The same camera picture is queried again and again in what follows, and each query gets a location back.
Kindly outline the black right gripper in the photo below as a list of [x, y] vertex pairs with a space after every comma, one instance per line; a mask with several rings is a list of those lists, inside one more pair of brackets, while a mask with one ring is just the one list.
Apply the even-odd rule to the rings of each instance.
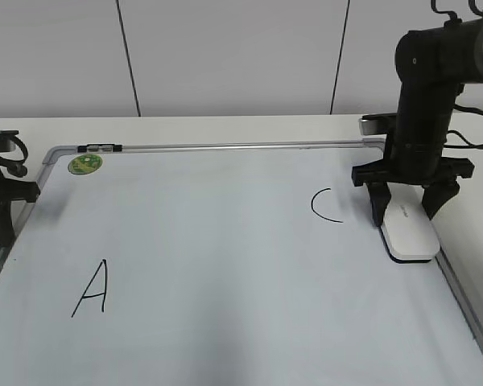
[[387, 183], [429, 185], [424, 188], [422, 205], [429, 220], [453, 197], [458, 195], [458, 177], [473, 176], [474, 164], [467, 158], [448, 158], [442, 147], [385, 143], [382, 158], [359, 166], [351, 172], [353, 185], [366, 185], [375, 226], [383, 224], [391, 200]]

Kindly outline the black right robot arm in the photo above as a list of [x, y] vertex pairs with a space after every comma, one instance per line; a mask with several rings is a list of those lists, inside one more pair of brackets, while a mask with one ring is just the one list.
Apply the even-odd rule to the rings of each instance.
[[394, 62], [401, 89], [396, 113], [364, 115], [365, 136], [386, 137], [381, 159], [352, 169], [354, 186], [366, 186], [376, 226], [391, 201], [389, 183], [421, 186], [428, 218], [460, 190], [474, 165], [442, 155], [456, 98], [466, 84], [483, 84], [483, 11], [464, 22], [451, 17], [442, 27], [408, 31], [398, 42]]

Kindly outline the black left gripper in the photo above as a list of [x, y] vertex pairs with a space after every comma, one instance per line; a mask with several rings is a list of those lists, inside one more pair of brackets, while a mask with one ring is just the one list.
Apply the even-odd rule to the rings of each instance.
[[0, 246], [11, 246], [15, 240], [11, 203], [34, 203], [38, 197], [39, 186], [36, 182], [7, 179], [0, 170]]

